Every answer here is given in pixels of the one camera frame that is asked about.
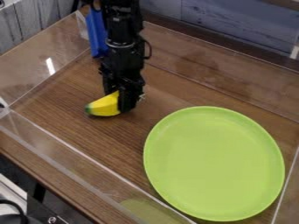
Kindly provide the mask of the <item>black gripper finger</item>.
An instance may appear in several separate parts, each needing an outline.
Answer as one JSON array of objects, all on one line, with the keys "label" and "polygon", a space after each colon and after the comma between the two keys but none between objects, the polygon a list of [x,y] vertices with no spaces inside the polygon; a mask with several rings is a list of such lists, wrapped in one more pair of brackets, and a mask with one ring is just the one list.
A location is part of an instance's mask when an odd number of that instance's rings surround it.
[{"label": "black gripper finger", "polygon": [[145,94],[143,88],[143,83],[123,83],[119,86],[118,108],[122,113],[137,107],[137,103]]},{"label": "black gripper finger", "polygon": [[119,90],[119,80],[113,73],[103,73],[103,88],[106,95],[115,93]]}]

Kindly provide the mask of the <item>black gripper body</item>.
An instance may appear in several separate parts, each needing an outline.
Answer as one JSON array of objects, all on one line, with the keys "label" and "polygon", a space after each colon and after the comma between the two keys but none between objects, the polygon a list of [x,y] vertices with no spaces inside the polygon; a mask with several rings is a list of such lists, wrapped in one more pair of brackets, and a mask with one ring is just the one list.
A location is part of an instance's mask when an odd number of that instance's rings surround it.
[{"label": "black gripper body", "polygon": [[133,43],[107,43],[107,54],[101,60],[101,74],[114,74],[123,83],[143,83],[142,70],[146,63],[146,41],[137,40]]}]

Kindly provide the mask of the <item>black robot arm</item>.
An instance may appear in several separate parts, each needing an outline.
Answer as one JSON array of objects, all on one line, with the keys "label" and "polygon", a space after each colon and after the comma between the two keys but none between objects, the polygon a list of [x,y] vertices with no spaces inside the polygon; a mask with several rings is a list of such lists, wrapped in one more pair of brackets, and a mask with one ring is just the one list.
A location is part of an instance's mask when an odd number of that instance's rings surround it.
[{"label": "black robot arm", "polygon": [[145,96],[142,75],[153,47],[145,29],[139,0],[86,0],[91,56],[99,58],[105,96],[86,106],[93,116],[117,116],[137,107]]}]

